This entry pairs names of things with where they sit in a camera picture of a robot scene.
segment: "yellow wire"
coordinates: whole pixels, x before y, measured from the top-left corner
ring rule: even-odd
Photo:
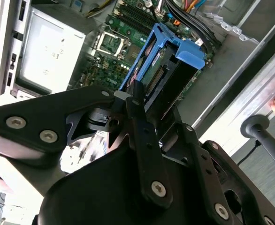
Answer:
[[[100,5],[98,8],[103,8],[103,7],[105,7],[106,6],[106,4],[109,2],[110,0],[106,0],[102,5]],[[94,12],[87,12],[87,13],[85,13],[84,14],[84,16],[85,17],[88,17],[88,16],[90,16],[90,15],[93,15],[94,14]]]
[[[193,0],[190,6],[187,8],[186,12],[189,13],[197,2],[198,0]]]

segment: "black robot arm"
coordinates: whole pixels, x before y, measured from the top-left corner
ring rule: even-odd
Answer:
[[[133,96],[91,86],[0,107],[0,155],[40,169],[75,140],[109,133],[109,153],[55,183],[36,224],[275,225],[274,206],[221,146],[200,143],[176,108],[154,127],[142,83],[133,88]]]

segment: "black handle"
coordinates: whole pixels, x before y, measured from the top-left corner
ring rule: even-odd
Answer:
[[[253,125],[250,133],[264,146],[269,155],[275,161],[275,138],[260,124]]]

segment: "metal panel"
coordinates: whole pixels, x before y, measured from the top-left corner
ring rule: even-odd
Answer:
[[[270,101],[275,98],[275,55],[240,93],[226,111],[202,135],[200,141],[214,140],[231,156],[246,142],[240,133],[242,122],[256,114],[272,118]]]
[[[194,124],[202,121],[202,114],[225,87],[235,72],[255,49],[252,42],[242,42],[238,37],[229,36],[215,55],[211,68],[205,68],[178,105],[184,123]]]
[[[20,78],[50,93],[67,89],[85,34],[33,8]]]

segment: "black plastic bracket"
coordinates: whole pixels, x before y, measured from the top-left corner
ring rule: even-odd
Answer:
[[[138,96],[136,89],[142,90],[142,88],[142,85],[135,85],[134,95]],[[109,134],[109,151],[120,147],[125,138],[128,137],[129,146],[135,151],[137,156],[140,188],[143,198],[147,202],[167,209],[173,201],[173,194],[163,164],[154,125],[146,121],[144,104],[141,99],[128,97],[125,100],[125,104],[127,120],[124,121],[124,128],[118,135],[114,132]],[[158,187],[158,193],[153,191],[153,183],[155,181],[163,185]]]

